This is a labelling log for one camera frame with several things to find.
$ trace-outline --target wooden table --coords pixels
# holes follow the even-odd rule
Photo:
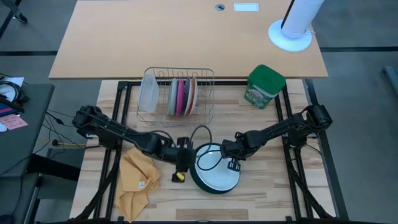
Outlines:
[[[109,117],[112,115],[117,84],[117,80],[103,81],[99,91],[97,105]],[[287,86],[293,113],[297,113],[307,106],[303,83],[301,80],[287,80]],[[243,98],[245,86],[215,88],[215,115],[208,125],[213,133],[214,142],[221,142],[223,139],[233,140],[236,131],[264,129],[277,122],[274,101],[266,109],[257,110]],[[133,87],[127,125],[139,131],[152,130],[156,127],[139,122],[136,118],[138,96],[139,87]],[[281,100],[281,103],[285,112],[284,101]],[[121,111],[120,108],[118,118],[121,117]],[[193,131],[193,128],[162,129],[174,138],[187,136]],[[195,146],[205,142],[208,142],[208,133],[199,131],[194,140]],[[316,140],[309,139],[308,143],[318,148]],[[123,143],[124,150],[130,148],[131,144]],[[102,148],[87,149],[71,217],[76,217],[97,191],[104,152]],[[311,193],[328,213],[334,215],[322,158],[318,152],[305,147],[302,149],[302,159]],[[269,141],[255,155],[241,163],[241,179],[238,186],[224,195],[212,195],[200,190],[189,174],[184,184],[172,183],[170,179],[175,166],[160,161],[156,161],[155,165],[162,171],[161,188],[149,195],[149,204],[137,220],[285,220],[285,216],[294,217],[280,138]],[[299,190],[298,194],[302,214],[305,214]],[[108,193],[103,198],[101,217],[104,216],[107,199]],[[119,211],[114,207],[112,219],[116,220],[118,216]]]
[[[257,12],[235,11],[236,2],[78,1],[49,77],[140,79],[148,67],[185,67],[246,78],[260,64],[287,78],[328,76],[315,36],[297,53],[270,42],[290,0],[258,1]]]

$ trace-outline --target desk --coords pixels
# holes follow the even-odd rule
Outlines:
[[[97,106],[111,117],[118,86],[117,80],[106,80],[101,84]],[[304,109],[308,103],[301,80],[287,80],[290,104],[293,113]],[[244,98],[245,86],[215,86],[215,114],[208,125],[213,133],[214,142],[233,139],[236,131],[263,129],[277,122],[275,101],[264,110],[257,110]],[[136,118],[139,86],[132,88],[127,125],[139,131],[149,131],[156,127],[147,126]],[[118,118],[121,118],[123,99]],[[284,101],[281,100],[284,117]],[[162,128],[174,138],[187,136],[193,128]],[[199,131],[194,146],[208,142],[208,133]],[[318,147],[316,140],[309,139],[309,145]],[[132,147],[123,143],[123,151]],[[81,173],[71,210],[71,217],[76,217],[88,204],[98,189],[105,150],[90,149],[85,152]],[[320,155],[310,148],[302,149],[302,159],[310,191],[325,210],[335,214],[326,179],[323,161]],[[246,162],[241,163],[241,179],[238,186],[224,195],[212,195],[200,190],[189,174],[184,184],[171,182],[175,167],[155,161],[155,166],[162,171],[161,188],[149,194],[149,204],[137,220],[285,220],[293,216],[292,197],[287,178],[286,164],[280,138],[269,141]],[[304,212],[302,195],[298,190],[300,208]],[[105,193],[100,217],[104,217],[108,193]],[[114,207],[112,220],[117,220],[119,211]]]
[[[50,84],[22,86],[22,92],[29,101],[24,103],[25,113],[21,118],[28,125],[0,133],[0,174],[8,170],[1,177],[20,177],[28,172],[77,180],[78,168],[33,154],[53,91],[54,86]]]
[[[234,3],[78,1],[49,77],[140,79],[149,67],[188,67],[246,78],[260,64],[287,78],[328,76],[315,36],[297,53],[270,42],[268,28],[283,19],[290,0],[258,1],[257,12],[237,12]]]
[[[32,154],[37,136],[43,124],[45,113],[50,104],[54,86],[49,84],[23,85],[23,93],[29,97],[24,104],[25,113],[21,118],[28,126],[0,133],[0,174],[12,165]],[[29,158],[20,162],[4,177],[20,177],[25,174]]]

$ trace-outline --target gray floor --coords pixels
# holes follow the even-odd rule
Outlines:
[[[21,10],[29,24],[12,20],[0,40],[0,51],[57,50],[75,2],[22,0]],[[397,12],[396,0],[326,0],[313,28],[320,47],[398,45]],[[7,14],[0,5],[0,23]],[[334,119],[328,137],[349,217],[398,223],[398,169],[394,166],[398,161],[398,96],[381,73],[384,65],[398,70],[398,52],[324,53],[323,59],[330,77],[315,80],[314,85],[319,101]],[[53,60],[50,56],[0,57],[0,72],[24,76],[29,83],[53,83],[53,110],[73,114],[81,105],[95,103],[100,82],[51,81],[47,76]],[[71,128],[57,131],[83,143]],[[40,138],[47,135],[42,130]],[[71,205],[72,198],[48,200],[40,205],[37,220],[64,220]]]

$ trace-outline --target wire dish rack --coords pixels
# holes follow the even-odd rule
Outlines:
[[[194,126],[198,124],[209,124],[214,115],[214,80],[212,70],[208,68],[170,68],[150,67],[144,74],[154,74],[159,85],[159,100],[153,113],[144,111],[137,107],[137,119],[148,125],[163,127],[171,126]],[[198,99],[191,115],[171,116],[167,114],[169,108],[169,95],[171,83],[174,78],[197,79]]]

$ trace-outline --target plate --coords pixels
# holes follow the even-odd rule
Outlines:
[[[175,115],[175,103],[177,99],[177,79],[173,78],[172,81],[172,91],[170,92],[170,101],[169,101],[169,115]]]
[[[184,101],[182,105],[181,115],[185,115],[185,112],[188,107],[188,99],[189,99],[189,88],[191,86],[191,79],[187,78],[184,81]]]
[[[208,150],[209,145],[210,150],[219,150],[221,146],[217,143],[208,143],[198,147],[198,149],[195,150],[197,159],[198,156]],[[202,169],[210,168],[217,163],[220,157],[220,151],[209,152],[200,159],[199,165]],[[190,168],[193,181],[199,188],[212,194],[224,194],[229,192],[237,186],[241,176],[240,172],[227,168],[229,161],[231,161],[231,158],[222,159],[214,169],[204,171],[199,169],[197,161],[195,160],[195,165],[192,165]]]
[[[192,79],[189,79],[189,92],[188,92],[188,101],[187,101],[187,107],[185,108],[184,115],[189,115],[189,109],[191,108],[191,102],[192,102]]]
[[[175,107],[175,114],[182,114],[182,106],[184,101],[184,80],[178,80],[178,90],[177,90],[177,105]]]
[[[195,91],[193,92],[192,108],[191,108],[190,114],[192,114],[194,112],[195,107],[197,106],[198,92],[199,92],[197,79],[193,78],[192,81],[193,81],[193,86],[194,86]]]

